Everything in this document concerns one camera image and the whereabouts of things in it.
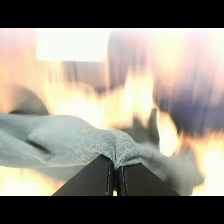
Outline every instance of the fabric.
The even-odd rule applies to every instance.
[[[190,195],[203,178],[185,152],[168,158],[154,144],[72,116],[0,115],[0,166],[33,168],[64,181],[103,154],[116,169],[143,163],[179,194]]]

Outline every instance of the gray cloth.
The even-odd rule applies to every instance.
[[[72,116],[0,115],[1,166],[29,167],[67,181],[100,154],[116,169],[143,163],[181,195],[203,181],[189,153],[168,158],[119,130],[99,130]]]

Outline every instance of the black bar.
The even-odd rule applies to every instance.
[[[100,155],[65,183],[53,196],[112,196],[113,179],[112,161]]]
[[[120,167],[118,196],[179,196],[144,165]]]

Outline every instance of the blurry background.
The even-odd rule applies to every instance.
[[[223,29],[2,28],[0,112],[21,99],[15,85],[34,92],[50,114],[105,129],[131,127],[134,116],[145,124],[157,107],[167,136],[161,144],[172,152],[171,139],[190,145],[207,177],[194,195],[224,195],[223,38]]]

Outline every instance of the bright light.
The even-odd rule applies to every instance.
[[[50,28],[37,30],[37,59],[102,62],[109,28]]]

